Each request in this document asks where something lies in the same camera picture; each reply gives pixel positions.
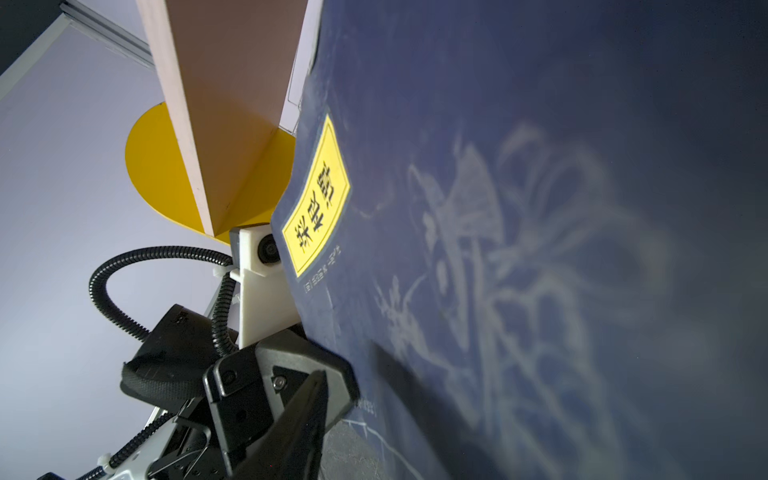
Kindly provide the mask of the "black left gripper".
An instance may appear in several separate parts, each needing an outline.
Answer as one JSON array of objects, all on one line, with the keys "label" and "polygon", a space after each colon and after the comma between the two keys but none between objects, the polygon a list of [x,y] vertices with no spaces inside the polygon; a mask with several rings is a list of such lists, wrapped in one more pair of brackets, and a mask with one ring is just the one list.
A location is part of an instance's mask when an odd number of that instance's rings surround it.
[{"label": "black left gripper", "polygon": [[288,329],[217,360],[203,383],[233,479],[317,479],[325,429],[360,397],[348,361]]}]

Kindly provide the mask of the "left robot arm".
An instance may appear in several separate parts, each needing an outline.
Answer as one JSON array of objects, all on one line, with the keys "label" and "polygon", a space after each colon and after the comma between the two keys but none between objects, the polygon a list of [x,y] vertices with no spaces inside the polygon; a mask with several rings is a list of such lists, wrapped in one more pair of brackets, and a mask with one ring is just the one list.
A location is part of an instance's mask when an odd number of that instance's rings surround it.
[{"label": "left robot arm", "polygon": [[107,284],[149,260],[187,259],[222,268],[224,253],[153,246],[117,255],[92,274],[89,295],[113,324],[140,342],[120,386],[160,411],[88,472],[91,479],[315,479],[326,433],[354,406],[351,365],[290,327],[237,346],[228,327],[235,282],[224,276],[210,316],[171,307],[153,329],[129,317]]}]

